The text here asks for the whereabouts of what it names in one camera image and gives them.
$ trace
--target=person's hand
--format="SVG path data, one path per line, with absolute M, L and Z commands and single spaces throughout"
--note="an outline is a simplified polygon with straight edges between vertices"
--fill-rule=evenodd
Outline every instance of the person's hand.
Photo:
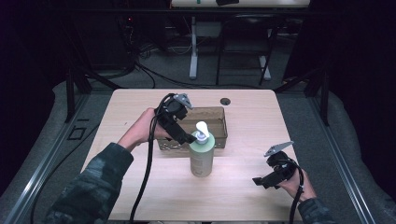
M 303 170 L 303 174 L 304 174 L 304 188 L 303 188 L 303 193 L 300 196 L 300 200 L 299 200 L 300 203 L 302 203 L 307 199 L 317 197 L 317 194 L 315 193 L 314 188 L 312 187 L 312 184 L 309 181 L 308 174 L 306 173 L 305 170 Z M 280 182 L 278 186 L 280 186 L 292 198 L 294 198 L 297 194 L 297 189 L 300 186 L 300 176 L 298 170 L 296 169 L 294 175 L 289 180 Z
M 153 108 L 148 108 L 139 119 L 129 128 L 129 130 L 120 139 L 118 144 L 132 151 L 136 146 L 149 140 L 149 125 L 155 113 Z M 154 137 L 171 138 L 166 130 L 157 124 L 155 127 Z

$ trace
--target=small dark object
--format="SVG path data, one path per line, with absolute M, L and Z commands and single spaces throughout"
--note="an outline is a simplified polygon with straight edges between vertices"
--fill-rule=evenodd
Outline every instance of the small dark object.
M 237 4 L 239 3 L 239 0 L 216 0 L 216 3 L 221 7 L 229 4 Z
M 220 99 L 220 103 L 221 103 L 222 105 L 229 105 L 229 104 L 231 103 L 231 100 L 228 99 L 228 98 L 221 98 L 221 99 Z

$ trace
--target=dark background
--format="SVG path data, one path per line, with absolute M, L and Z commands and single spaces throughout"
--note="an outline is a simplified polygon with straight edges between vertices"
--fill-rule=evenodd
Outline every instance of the dark background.
M 396 20 L 392 12 L 394 3 L 388 2 L 311 1 L 311 10 L 345 12 L 347 19 L 306 20 L 290 55 L 285 77 L 302 76 L 321 66 L 330 52 L 331 91 L 344 102 L 355 126 L 362 160 L 377 184 L 395 200 L 392 171 L 396 159 Z M 101 59 L 100 51 L 78 54 L 65 44 L 59 18 L 42 13 L 35 1 L 3 1 L 0 8 L 0 190 L 3 193 L 45 124 L 54 101 L 51 89 L 64 81 L 70 59 L 123 67 L 128 54 L 122 41 L 117 40 L 103 45 L 119 49 L 120 53 L 115 51 L 118 58 Z M 114 23 L 109 22 L 108 31 L 114 29 Z M 78 28 L 70 33 L 71 37 L 77 33 Z

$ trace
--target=soap dispenser bottle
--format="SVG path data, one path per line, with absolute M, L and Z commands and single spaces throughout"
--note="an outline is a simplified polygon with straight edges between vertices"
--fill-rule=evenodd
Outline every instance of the soap dispenser bottle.
M 204 177 L 212 172 L 215 137 L 204 121 L 199 121 L 196 127 L 197 131 L 192 135 L 197 139 L 190 144 L 191 172 L 198 177 Z

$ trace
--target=wooden table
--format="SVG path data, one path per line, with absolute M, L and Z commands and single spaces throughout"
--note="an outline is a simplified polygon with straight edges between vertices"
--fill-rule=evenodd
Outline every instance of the wooden table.
M 228 138 L 215 149 L 213 171 L 195 177 L 188 151 L 159 150 L 135 220 L 272 221 L 288 220 L 292 198 L 283 189 L 257 187 L 252 177 L 273 172 L 263 154 L 290 140 L 273 91 L 258 90 L 118 90 L 114 91 L 84 167 L 110 142 L 117 142 L 147 107 L 156 107 L 169 92 L 187 93 L 194 107 L 224 106 Z M 285 152 L 296 159 L 292 147 Z M 137 147 L 123 179 L 110 219 L 129 219 L 146 170 L 148 144 Z M 298 212 L 296 220 L 301 220 Z

